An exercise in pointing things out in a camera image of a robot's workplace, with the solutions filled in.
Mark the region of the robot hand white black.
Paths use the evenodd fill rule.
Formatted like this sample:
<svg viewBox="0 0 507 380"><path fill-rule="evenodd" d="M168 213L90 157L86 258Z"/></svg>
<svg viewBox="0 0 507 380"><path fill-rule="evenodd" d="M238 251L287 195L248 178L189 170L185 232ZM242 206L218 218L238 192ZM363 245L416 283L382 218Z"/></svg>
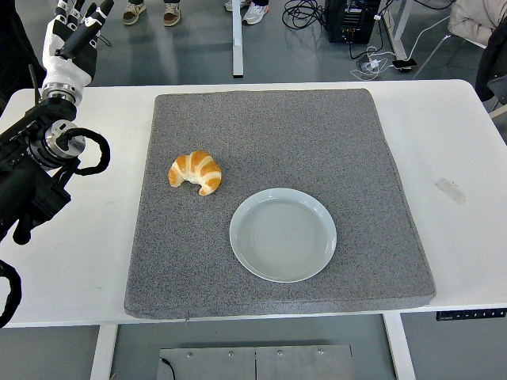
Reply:
<svg viewBox="0 0 507 380"><path fill-rule="evenodd" d="M48 23L43 47L46 84L64 83L74 88L92 82L97 66L97 40L114 2L91 3L81 13L82 1L59 1Z"/></svg>

